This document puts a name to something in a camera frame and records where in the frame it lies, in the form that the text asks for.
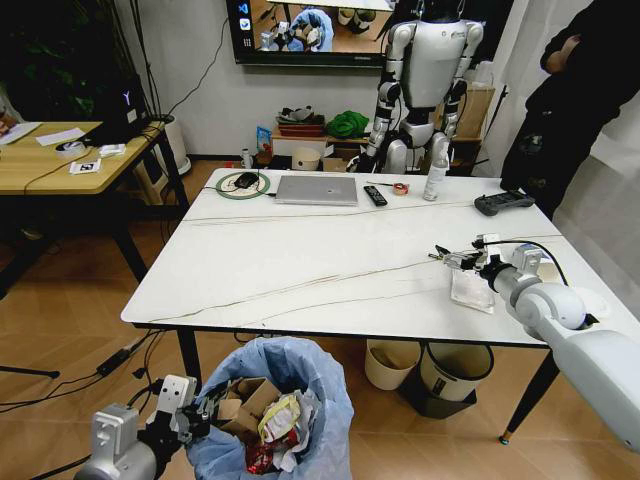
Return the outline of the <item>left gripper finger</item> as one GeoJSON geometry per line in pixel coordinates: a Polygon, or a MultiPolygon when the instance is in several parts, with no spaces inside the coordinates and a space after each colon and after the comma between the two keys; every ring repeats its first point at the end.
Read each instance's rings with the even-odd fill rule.
{"type": "Polygon", "coordinates": [[[178,414],[178,439],[182,444],[206,437],[210,428],[211,422],[207,413],[178,414]]]}
{"type": "Polygon", "coordinates": [[[216,411],[219,407],[220,401],[226,398],[227,392],[227,385],[217,385],[207,392],[202,391],[196,402],[197,410],[216,411]]]}

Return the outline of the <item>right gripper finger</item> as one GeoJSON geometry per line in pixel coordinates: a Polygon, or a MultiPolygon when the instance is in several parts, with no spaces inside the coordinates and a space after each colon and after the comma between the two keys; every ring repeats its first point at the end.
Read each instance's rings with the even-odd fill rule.
{"type": "MultiPolygon", "coordinates": [[[[434,260],[442,261],[438,258],[437,254],[429,254],[429,257],[434,260]]],[[[475,269],[475,261],[442,261],[442,262],[447,267],[454,270],[467,271],[467,270],[475,269]]]]}
{"type": "Polygon", "coordinates": [[[476,252],[452,252],[445,247],[435,245],[438,258],[442,261],[475,261],[476,252]]]}

